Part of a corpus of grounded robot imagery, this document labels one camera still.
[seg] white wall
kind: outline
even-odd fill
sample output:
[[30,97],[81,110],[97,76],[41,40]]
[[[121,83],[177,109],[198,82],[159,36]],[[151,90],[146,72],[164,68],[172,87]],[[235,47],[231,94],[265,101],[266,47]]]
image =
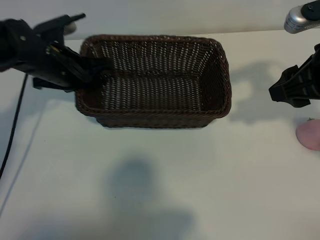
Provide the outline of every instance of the white wall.
[[86,13],[71,39],[92,34],[199,34],[283,28],[304,0],[3,0],[1,19],[31,26],[62,14]]

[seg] brown wicker basket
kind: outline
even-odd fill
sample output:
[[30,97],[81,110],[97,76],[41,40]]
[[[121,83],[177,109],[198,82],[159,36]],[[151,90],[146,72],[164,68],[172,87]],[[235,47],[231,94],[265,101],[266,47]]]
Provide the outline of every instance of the brown wicker basket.
[[105,127],[201,128],[230,111],[229,65],[213,39],[97,35],[80,54],[113,62],[99,89],[76,92],[77,109]]

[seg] pink ball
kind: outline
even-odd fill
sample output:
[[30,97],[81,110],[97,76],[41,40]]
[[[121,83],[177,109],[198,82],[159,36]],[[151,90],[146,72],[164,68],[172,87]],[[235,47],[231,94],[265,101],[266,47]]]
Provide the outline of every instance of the pink ball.
[[320,119],[309,120],[296,129],[296,137],[306,148],[320,151]]

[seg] robotic claw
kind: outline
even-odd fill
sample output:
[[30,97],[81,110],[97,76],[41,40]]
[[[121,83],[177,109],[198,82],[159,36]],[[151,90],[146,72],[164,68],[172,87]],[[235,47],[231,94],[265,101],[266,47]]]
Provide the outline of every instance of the robotic claw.
[[85,16],[63,15],[33,29],[23,20],[0,21],[0,72],[14,68],[32,75],[36,89],[71,92],[101,83],[99,73],[111,70],[111,61],[80,56],[64,44],[64,35],[74,32],[74,22]]

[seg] basket rim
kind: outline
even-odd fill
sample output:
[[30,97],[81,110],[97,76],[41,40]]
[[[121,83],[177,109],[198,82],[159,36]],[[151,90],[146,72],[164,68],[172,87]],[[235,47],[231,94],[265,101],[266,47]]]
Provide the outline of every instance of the basket rim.
[[[86,56],[89,49],[100,42],[167,42],[167,43],[200,43],[200,44],[209,44],[212,47],[216,48],[219,53],[225,59],[224,64],[228,65],[225,51],[223,50],[220,42],[205,37],[195,37],[195,36],[174,36],[174,35],[110,35],[110,34],[99,34],[93,35],[86,38],[80,49],[80,55]],[[77,90],[75,92],[75,105],[79,112],[83,113],[86,116],[91,117],[156,117],[156,116],[181,116],[181,117],[208,117],[208,118],[223,118],[225,117],[231,109],[231,83],[229,77],[229,71],[224,71],[224,85],[225,89],[230,91],[230,94],[225,94],[223,98],[223,105],[220,109],[217,110],[179,110],[179,109],[102,109],[94,108],[88,106],[82,96],[83,89]]]

